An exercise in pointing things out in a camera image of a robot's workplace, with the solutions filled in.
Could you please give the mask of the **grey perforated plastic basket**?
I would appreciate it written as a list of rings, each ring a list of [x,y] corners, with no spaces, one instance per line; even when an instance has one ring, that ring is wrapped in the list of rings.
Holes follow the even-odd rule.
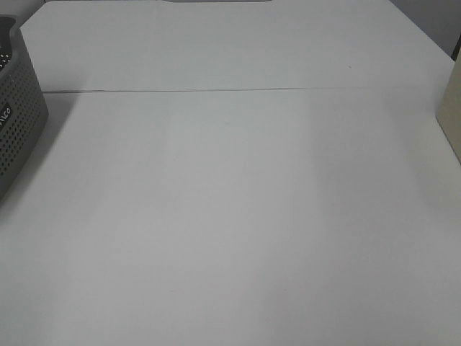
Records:
[[[17,18],[1,15],[1,196],[22,171],[48,120],[48,107]]]

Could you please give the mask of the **beige box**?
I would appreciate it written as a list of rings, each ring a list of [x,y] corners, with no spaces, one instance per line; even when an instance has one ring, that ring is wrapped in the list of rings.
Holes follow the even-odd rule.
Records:
[[[457,160],[460,161],[460,39],[457,41],[452,58],[455,64],[437,111],[437,121]]]

